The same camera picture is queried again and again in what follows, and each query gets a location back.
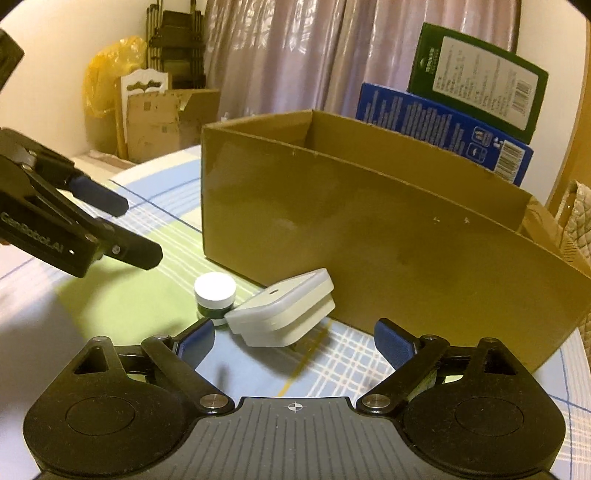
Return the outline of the white lid green jar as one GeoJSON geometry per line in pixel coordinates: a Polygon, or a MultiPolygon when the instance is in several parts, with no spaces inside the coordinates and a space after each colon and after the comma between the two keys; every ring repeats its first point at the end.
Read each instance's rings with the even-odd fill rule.
{"type": "Polygon", "coordinates": [[[198,276],[193,283],[198,317],[211,320],[214,326],[225,325],[225,315],[235,305],[236,289],[229,274],[208,272],[198,276]]]}

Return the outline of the white square night light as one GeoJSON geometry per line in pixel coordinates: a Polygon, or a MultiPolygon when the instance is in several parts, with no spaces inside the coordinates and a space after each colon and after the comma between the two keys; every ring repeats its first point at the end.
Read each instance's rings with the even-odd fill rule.
{"type": "Polygon", "coordinates": [[[270,285],[225,315],[231,332],[249,347],[287,347],[335,309],[334,283],[325,268],[270,285]]]}

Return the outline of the yellow plastic bag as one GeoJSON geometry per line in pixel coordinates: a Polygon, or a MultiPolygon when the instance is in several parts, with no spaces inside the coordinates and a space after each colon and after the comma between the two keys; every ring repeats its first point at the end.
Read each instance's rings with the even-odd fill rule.
{"type": "Polygon", "coordinates": [[[145,64],[147,43],[137,35],[122,38],[99,51],[87,65],[82,85],[87,116],[102,118],[114,110],[115,81],[145,64]]]}

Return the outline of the checked tablecloth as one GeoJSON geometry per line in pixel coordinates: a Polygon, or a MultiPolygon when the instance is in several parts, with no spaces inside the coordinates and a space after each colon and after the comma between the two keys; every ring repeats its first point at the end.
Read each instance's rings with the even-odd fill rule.
{"type": "MultiPolygon", "coordinates": [[[[173,335],[195,321],[193,283],[213,269],[201,248],[200,151],[169,154],[115,173],[94,159],[78,165],[124,195],[125,228],[152,238],[161,263],[144,271],[110,258],[74,278],[5,246],[1,250],[1,475],[38,473],[23,439],[24,416],[62,368],[94,336],[117,345],[173,335]]],[[[359,397],[390,365],[372,338],[338,321],[322,321],[284,349],[250,349],[226,330],[198,370],[233,398],[359,397]]]]}

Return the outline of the brown cardboard box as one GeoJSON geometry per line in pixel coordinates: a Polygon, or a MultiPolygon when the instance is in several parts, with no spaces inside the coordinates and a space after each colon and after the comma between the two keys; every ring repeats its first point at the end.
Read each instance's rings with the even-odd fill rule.
{"type": "Polygon", "coordinates": [[[387,317],[538,369],[590,310],[590,267],[530,193],[449,151],[322,111],[204,126],[208,259],[260,285],[324,268],[335,318],[387,317]]]}

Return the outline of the cardboard boxes on floor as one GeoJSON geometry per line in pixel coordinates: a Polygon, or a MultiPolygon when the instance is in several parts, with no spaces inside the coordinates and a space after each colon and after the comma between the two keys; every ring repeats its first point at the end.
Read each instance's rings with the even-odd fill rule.
{"type": "MultiPolygon", "coordinates": [[[[158,95],[140,115],[144,123],[134,128],[139,135],[135,149],[128,140],[134,161],[126,161],[140,164],[200,144],[202,127],[216,121],[220,101],[221,92],[214,89],[167,90],[158,95]]],[[[115,109],[114,126],[115,154],[119,157],[115,109]]]]}

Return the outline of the white carved chair back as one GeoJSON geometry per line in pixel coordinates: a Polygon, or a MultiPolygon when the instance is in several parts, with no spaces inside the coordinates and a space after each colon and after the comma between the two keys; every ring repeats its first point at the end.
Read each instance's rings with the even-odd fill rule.
{"type": "Polygon", "coordinates": [[[128,152],[128,140],[135,149],[139,135],[134,128],[144,123],[140,115],[150,109],[151,100],[168,88],[169,74],[153,68],[137,69],[115,80],[117,155],[120,158],[134,161],[134,155],[128,152]]]}

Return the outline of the black folding ladder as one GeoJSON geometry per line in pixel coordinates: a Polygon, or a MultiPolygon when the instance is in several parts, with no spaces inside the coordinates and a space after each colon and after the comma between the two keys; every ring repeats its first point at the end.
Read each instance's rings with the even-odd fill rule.
{"type": "Polygon", "coordinates": [[[204,72],[204,13],[197,2],[189,12],[166,10],[163,1],[146,8],[145,65],[168,74],[172,89],[202,89],[204,72]]]}

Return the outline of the quilted beige chair cover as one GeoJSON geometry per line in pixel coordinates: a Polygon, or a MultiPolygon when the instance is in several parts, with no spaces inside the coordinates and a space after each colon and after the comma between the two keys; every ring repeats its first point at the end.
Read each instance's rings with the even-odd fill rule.
{"type": "Polygon", "coordinates": [[[559,225],[566,235],[590,261],[591,242],[591,190],[590,187],[572,180],[561,200],[556,214],[559,225]]]}

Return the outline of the pink curtain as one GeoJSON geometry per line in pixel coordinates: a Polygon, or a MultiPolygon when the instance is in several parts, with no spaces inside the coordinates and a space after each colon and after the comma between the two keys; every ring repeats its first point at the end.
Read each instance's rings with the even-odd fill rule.
{"type": "Polygon", "coordinates": [[[518,1],[209,1],[206,82],[223,119],[353,116],[363,83],[407,88],[423,24],[513,51],[520,13],[518,1]]]}

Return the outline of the blue carton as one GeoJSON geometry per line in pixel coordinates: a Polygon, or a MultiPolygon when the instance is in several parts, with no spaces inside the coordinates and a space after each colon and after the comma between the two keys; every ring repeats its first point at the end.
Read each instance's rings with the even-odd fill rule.
{"type": "Polygon", "coordinates": [[[533,150],[482,121],[414,94],[363,83],[356,119],[453,152],[521,186],[533,150]]]}

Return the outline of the dark green carton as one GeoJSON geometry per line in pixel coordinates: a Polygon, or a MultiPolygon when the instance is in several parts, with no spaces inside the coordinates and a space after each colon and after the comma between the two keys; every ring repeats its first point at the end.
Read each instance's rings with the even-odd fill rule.
{"type": "Polygon", "coordinates": [[[548,79],[544,69],[494,44],[425,23],[408,91],[529,144],[548,79]]]}

